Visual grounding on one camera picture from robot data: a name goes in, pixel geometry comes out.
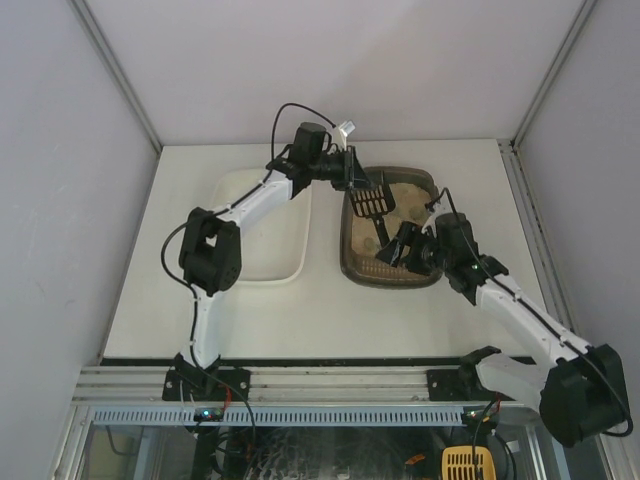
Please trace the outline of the black slotted litter scoop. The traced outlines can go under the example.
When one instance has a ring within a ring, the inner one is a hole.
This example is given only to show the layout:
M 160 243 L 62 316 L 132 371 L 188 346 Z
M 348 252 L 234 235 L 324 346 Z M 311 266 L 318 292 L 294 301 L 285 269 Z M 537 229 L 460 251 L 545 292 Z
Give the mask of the black slotted litter scoop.
M 351 190 L 349 199 L 354 214 L 373 223 L 380 245 L 385 247 L 390 242 L 390 237 L 384 217 L 395 209 L 396 203 L 385 172 L 376 172 L 374 180 L 372 189 Z

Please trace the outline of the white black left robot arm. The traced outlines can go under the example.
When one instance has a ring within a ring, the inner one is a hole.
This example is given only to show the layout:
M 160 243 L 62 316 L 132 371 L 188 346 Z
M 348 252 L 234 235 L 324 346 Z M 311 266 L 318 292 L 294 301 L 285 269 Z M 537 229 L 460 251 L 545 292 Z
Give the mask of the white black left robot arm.
M 242 236 L 273 210 L 293 200 L 314 181 L 328 181 L 336 191 L 369 189 L 347 138 L 355 124 L 344 121 L 330 131 L 303 122 L 294 140 L 272 157 L 265 174 L 240 198 L 218 212 L 196 208 L 182 226 L 178 256 L 182 282 L 191 290 L 194 319 L 186 347 L 176 359 L 184 376 L 205 375 L 221 357 L 217 306 L 242 270 Z

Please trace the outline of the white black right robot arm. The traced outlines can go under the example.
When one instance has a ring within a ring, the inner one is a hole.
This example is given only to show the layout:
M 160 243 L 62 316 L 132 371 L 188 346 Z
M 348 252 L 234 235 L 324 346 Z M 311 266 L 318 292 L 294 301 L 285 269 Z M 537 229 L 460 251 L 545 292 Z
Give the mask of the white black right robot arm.
M 376 257 L 416 274 L 442 272 L 454 291 L 509 332 L 532 364 L 487 346 L 467 355 L 466 375 L 535 411 L 561 445 L 633 432 L 620 355 L 608 344 L 590 344 L 532 302 L 501 262 L 480 253 L 465 215 L 433 215 L 424 226 L 404 222 Z

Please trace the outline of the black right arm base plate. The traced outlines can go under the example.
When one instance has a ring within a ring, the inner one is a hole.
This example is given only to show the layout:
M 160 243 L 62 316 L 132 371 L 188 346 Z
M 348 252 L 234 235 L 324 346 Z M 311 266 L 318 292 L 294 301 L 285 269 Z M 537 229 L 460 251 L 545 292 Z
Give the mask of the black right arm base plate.
M 489 401 L 496 398 L 512 401 L 512 398 L 484 387 L 467 385 L 456 369 L 427 370 L 426 386 L 429 399 L 435 402 Z

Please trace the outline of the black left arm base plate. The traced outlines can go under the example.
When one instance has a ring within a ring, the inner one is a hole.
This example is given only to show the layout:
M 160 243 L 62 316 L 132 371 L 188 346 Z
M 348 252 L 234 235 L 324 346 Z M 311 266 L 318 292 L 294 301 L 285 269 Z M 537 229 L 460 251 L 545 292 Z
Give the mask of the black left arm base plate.
M 212 374 L 183 373 L 170 369 L 164 379 L 162 400 L 178 402 L 220 401 L 231 399 L 242 402 L 251 385 L 251 372 L 246 369 L 222 369 Z

